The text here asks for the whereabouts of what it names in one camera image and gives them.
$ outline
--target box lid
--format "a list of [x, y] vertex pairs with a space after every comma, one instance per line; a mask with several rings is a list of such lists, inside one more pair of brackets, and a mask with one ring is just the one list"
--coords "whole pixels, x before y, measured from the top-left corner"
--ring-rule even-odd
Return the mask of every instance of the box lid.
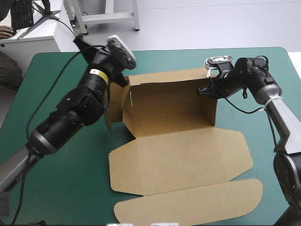
[[153, 222], [200, 225], [252, 212], [260, 203], [262, 183], [257, 179], [194, 187], [118, 202], [120, 223], [147, 226]]
[[109, 161], [112, 189], [139, 195], [230, 181], [253, 166], [244, 135], [214, 127], [139, 137]]

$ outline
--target person's hand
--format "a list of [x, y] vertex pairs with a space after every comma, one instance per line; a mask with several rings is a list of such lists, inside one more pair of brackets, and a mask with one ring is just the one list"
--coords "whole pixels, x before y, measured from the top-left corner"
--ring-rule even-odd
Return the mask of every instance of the person's hand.
[[3, 38], [3, 39], [8, 39], [10, 38], [13, 33], [13, 29], [11, 27], [8, 27], [8, 26], [2, 26], [0, 25], [0, 39]]

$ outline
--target black cable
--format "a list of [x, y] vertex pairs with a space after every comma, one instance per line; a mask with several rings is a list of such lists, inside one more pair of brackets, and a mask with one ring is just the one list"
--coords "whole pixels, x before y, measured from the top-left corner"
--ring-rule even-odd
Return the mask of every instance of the black cable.
[[38, 11], [34, 6], [32, 6], [32, 8], [33, 8], [34, 10], [36, 10], [38, 13], [42, 14], [43, 16], [49, 17], [50, 19], [56, 20], [57, 22], [60, 22], [60, 23], [64, 24], [64, 25], [71, 31], [71, 33], [72, 33], [74, 36], [76, 36], [76, 35], [74, 34], [73, 30], [71, 30], [71, 28], [68, 27], [68, 25], [65, 24], [64, 22], [62, 22], [62, 21], [60, 21], [59, 19], [56, 19], [56, 18], [54, 18], [54, 17], [52, 17], [52, 16], [48, 16], [48, 15], [46, 15], [46, 14], [44, 14], [44, 13]]
[[[36, 113], [38, 112], [38, 110], [40, 109], [40, 107], [43, 105], [43, 103], [45, 102], [45, 100], [47, 99], [47, 97], [49, 96], [49, 94], [51, 93], [51, 91], [53, 90], [54, 86], [56, 85], [57, 81], [60, 79], [60, 77], [62, 76], [63, 72], [65, 71], [65, 69], [68, 67], [68, 65], [71, 63], [71, 61], [78, 56], [80, 53], [83, 53], [91, 48], [94, 47], [101, 47], [102, 50], [104, 50], [105, 46], [104, 45], [95, 45], [95, 46], [88, 46], [83, 48], [80, 52], [77, 52], [76, 54], [74, 54], [68, 61], [67, 63], [64, 65], [64, 67], [62, 68], [62, 70], [60, 71], [59, 75], [57, 76], [57, 78], [55, 79], [55, 81], [53, 82], [53, 84], [51, 85], [50, 89], [48, 90], [48, 92], [46, 93], [46, 95], [42, 98], [42, 100], [40, 101], [40, 103], [38, 104], [37, 108], [34, 110], [34, 112], [32, 113], [32, 115], [30, 116], [27, 125], [26, 125], [26, 137], [27, 137], [27, 142], [30, 144], [30, 147], [32, 146], [31, 141], [30, 141], [30, 133], [29, 133], [29, 128], [30, 128], [30, 124], [34, 118], [34, 116], [36, 115]], [[20, 190], [20, 199], [19, 199], [19, 205], [17, 208], [17, 211], [15, 213], [14, 219], [11, 223], [11, 226], [15, 225], [15, 222], [18, 218], [19, 212], [21, 210], [22, 207], [22, 203], [23, 203], [23, 194], [24, 194], [24, 186], [25, 186], [25, 179], [26, 179], [26, 174], [27, 174], [27, 170], [29, 167], [29, 162], [30, 162], [30, 157], [31, 157], [31, 151], [29, 150], [28, 152], [28, 156], [26, 159], [26, 163], [25, 163], [25, 167], [23, 170], [23, 177], [22, 177], [22, 182], [21, 182], [21, 190]]]
[[270, 114], [269, 114], [269, 112], [266, 108], [265, 108], [265, 112], [267, 113], [268, 120], [269, 120], [269, 126], [271, 127], [271, 131], [272, 131], [273, 142], [274, 142], [275, 151], [276, 151], [276, 157], [277, 157], [277, 161], [278, 161], [278, 165], [279, 165], [279, 172], [281, 174], [281, 180], [283, 181], [283, 185], [285, 185], [287, 190], [289, 191], [289, 193], [290, 193], [290, 195], [291, 195], [291, 197], [292, 197], [292, 199], [293, 199], [293, 201], [296, 205], [296, 208], [299, 211], [299, 215], [301, 216], [301, 207], [300, 207], [299, 203], [297, 202], [297, 199], [294, 196], [294, 194], [292, 193], [291, 189], [289, 188], [289, 185], [286, 183], [286, 180], [284, 179], [285, 177], [283, 176], [283, 170], [281, 169], [281, 165], [280, 165], [280, 155], [279, 155], [279, 151], [278, 151], [278, 148], [277, 148], [276, 135], [275, 135], [274, 127], [273, 127], [273, 124], [272, 124], [271, 116], [270, 116]]
[[[222, 93], [222, 92], [220, 92], [219, 88], [216, 86], [216, 84], [213, 82], [213, 80], [211, 79], [210, 76], [209, 76], [209, 79], [210, 79], [210, 81], [212, 82], [212, 84], [214, 85], [214, 87], [217, 89], [217, 91], [218, 91], [219, 93]], [[223, 98], [223, 99], [225, 99], [225, 100], [226, 100], [229, 104], [231, 104], [235, 109], [237, 109], [237, 110], [239, 110], [240, 112], [243, 112], [243, 113], [245, 113], [245, 114], [253, 114], [253, 113], [255, 113], [255, 112], [257, 112], [257, 111], [259, 111], [259, 110], [262, 109], [262, 107], [259, 107], [259, 108], [255, 109], [255, 110], [251, 111], [251, 112], [246, 112], [246, 111], [244, 111], [244, 110], [242, 110], [242, 109], [236, 107], [231, 101], [228, 100], [228, 98], [226, 98], [226, 97], [218, 97], [218, 98]]]

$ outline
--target metal frame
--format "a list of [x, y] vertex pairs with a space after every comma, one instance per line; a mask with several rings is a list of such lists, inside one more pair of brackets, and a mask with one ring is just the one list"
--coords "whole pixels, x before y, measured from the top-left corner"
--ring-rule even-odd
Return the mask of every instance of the metal frame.
[[120, 21], [135, 22], [135, 30], [139, 31], [139, 18], [138, 18], [138, 6], [137, 0], [132, 0], [133, 11], [125, 13], [114, 13], [114, 0], [105, 0], [105, 13], [96, 15], [84, 15], [81, 5], [78, 0], [72, 0], [74, 12], [79, 22], [81, 32], [87, 34], [87, 25], [89, 24], [106, 24], [115, 23]]
[[64, 0], [63, 3], [64, 3], [64, 7], [66, 9], [69, 20], [74, 20], [75, 13], [74, 13], [74, 9], [73, 9], [71, 0]]

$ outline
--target white desk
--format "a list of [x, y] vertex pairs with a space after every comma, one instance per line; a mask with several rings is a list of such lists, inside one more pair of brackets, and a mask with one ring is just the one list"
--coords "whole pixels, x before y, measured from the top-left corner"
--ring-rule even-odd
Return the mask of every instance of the white desk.
[[[63, 0], [50, 0], [50, 4], [52, 11], [61, 10], [56, 16], [72, 29], [63, 6]], [[35, 12], [33, 15], [34, 21], [36, 22], [40, 18], [41, 15]], [[73, 43], [74, 36], [72, 33], [67, 27], [55, 20], [47, 20], [24, 38], [17, 39], [23, 31], [26, 31], [26, 28], [9, 39], [0, 39], [0, 51], [18, 63], [22, 69], [23, 76], [32, 57], [37, 53], [77, 52], [79, 50]]]

